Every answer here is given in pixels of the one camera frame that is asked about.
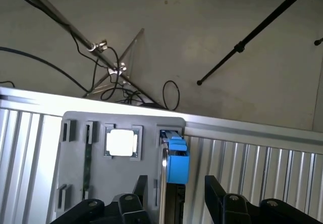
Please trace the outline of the silver stand brace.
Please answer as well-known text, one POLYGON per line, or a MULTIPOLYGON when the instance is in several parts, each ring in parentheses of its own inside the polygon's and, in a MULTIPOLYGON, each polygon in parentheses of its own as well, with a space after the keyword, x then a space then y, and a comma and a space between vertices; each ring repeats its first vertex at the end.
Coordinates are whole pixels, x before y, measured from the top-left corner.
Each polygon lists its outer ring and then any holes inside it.
POLYGON ((112 92, 115 85, 122 88, 130 83, 131 71, 134 64, 136 46, 144 35, 144 28, 141 28, 124 52, 119 56, 120 66, 117 69, 117 63, 114 63, 113 69, 107 69, 107 72, 98 80, 94 81, 94 87, 89 93, 85 93, 83 98, 96 98, 106 90, 112 92))

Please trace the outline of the black tripod leg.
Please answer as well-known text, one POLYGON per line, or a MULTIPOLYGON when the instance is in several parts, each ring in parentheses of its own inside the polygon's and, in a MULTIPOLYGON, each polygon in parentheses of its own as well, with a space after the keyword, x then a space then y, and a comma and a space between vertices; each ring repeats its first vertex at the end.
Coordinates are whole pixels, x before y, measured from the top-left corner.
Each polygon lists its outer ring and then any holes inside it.
POLYGON ((197 80, 196 84, 201 86, 216 70, 218 70, 224 63, 226 63, 234 54, 242 53, 245 46, 254 39, 260 32, 269 26, 275 19, 277 19, 283 12, 285 12, 297 0, 284 0, 273 12, 271 12, 258 26, 255 27, 243 40, 239 41, 234 48, 221 59, 206 75, 197 80))

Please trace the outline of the silver CPU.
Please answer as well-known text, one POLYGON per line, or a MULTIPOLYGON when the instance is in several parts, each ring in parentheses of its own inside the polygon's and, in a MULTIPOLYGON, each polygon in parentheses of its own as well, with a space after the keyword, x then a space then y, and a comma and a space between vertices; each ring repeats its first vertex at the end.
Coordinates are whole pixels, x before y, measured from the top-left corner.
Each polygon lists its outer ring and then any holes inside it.
POLYGON ((137 152, 138 135, 131 130, 113 129, 106 134, 105 150, 111 156, 131 157, 137 152))

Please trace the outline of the grey plastic parts rack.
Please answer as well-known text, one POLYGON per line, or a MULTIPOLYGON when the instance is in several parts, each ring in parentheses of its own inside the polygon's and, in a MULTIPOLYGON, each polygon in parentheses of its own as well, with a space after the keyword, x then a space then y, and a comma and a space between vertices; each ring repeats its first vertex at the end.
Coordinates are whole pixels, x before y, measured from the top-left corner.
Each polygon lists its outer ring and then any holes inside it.
POLYGON ((160 223, 159 215, 163 166, 160 132, 177 131, 184 138, 185 121, 156 116, 66 112, 60 134, 57 218, 83 201, 86 125, 90 126, 91 144, 87 199, 99 199, 108 205, 115 196, 132 193, 138 177, 147 175, 146 209, 151 224, 163 224, 160 223), (113 129, 131 130, 138 135, 137 152, 131 157, 111 156, 105 150, 106 134, 113 129))

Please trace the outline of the silver stand pole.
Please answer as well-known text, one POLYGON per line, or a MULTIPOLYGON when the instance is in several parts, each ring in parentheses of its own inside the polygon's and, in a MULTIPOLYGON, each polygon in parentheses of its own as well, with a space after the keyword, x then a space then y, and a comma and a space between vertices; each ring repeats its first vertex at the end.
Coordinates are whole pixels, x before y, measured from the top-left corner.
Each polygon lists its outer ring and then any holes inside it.
MULTIPOLYGON (((103 62, 107 66, 108 69, 113 69, 114 64, 106 58, 102 52, 103 50, 100 49, 99 45, 96 45, 92 42, 90 42, 81 32, 79 32, 70 22, 48 1, 48 0, 24 0, 28 4, 32 5, 33 7, 39 9, 43 13, 45 13, 48 17, 50 17, 52 20, 54 20, 57 24, 59 24, 64 30, 66 30, 73 38, 73 40, 76 43, 77 49, 79 49, 79 44, 82 44, 92 55, 97 57, 97 60, 103 62)), ((117 69, 120 66, 119 62, 119 56, 117 52, 114 50, 114 48, 110 46, 104 46, 103 49, 109 49, 111 50, 116 58, 116 63, 117 63, 117 69)), ((156 108, 163 109, 164 107, 161 106, 159 103, 157 103, 153 98, 151 98, 147 93, 145 93, 139 86, 134 84, 130 80, 131 86, 133 86, 139 93, 143 94, 146 96, 149 100, 151 100, 151 105, 155 106, 156 108)), ((117 85, 114 86, 111 94, 109 97, 104 98, 102 97, 101 99, 103 101, 109 100, 117 89, 117 85)))

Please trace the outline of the green RAM stick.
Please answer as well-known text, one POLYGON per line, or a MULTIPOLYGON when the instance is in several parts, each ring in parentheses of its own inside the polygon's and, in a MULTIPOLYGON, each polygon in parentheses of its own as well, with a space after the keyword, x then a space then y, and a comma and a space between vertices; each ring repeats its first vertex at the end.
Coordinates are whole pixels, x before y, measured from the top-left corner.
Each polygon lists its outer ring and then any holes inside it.
POLYGON ((89 140, 90 140, 90 126, 86 125, 83 193, 82 193, 83 200, 87 199, 86 192, 89 189, 89 183, 90 183, 91 144, 89 140))

